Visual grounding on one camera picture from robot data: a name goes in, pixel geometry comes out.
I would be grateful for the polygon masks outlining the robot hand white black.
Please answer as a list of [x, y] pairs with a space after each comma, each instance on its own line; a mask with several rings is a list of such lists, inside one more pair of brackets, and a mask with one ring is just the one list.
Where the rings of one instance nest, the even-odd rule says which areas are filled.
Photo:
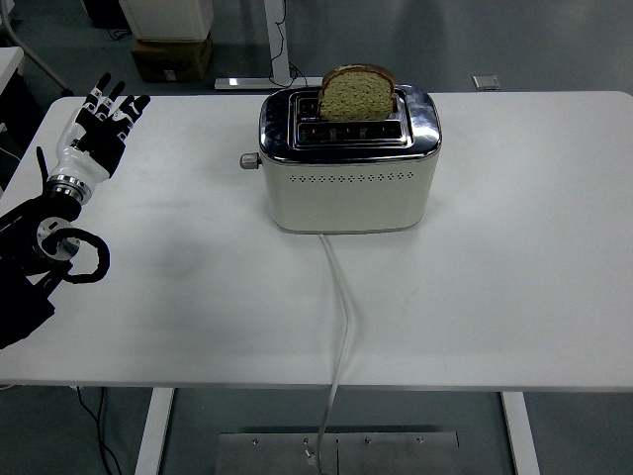
[[125, 83], [112, 89], [109, 73], [104, 74], [68, 121], [56, 147], [57, 165], [50, 182], [81, 184], [89, 190], [111, 178], [126, 149], [126, 140], [143, 110], [147, 95], [121, 96]]

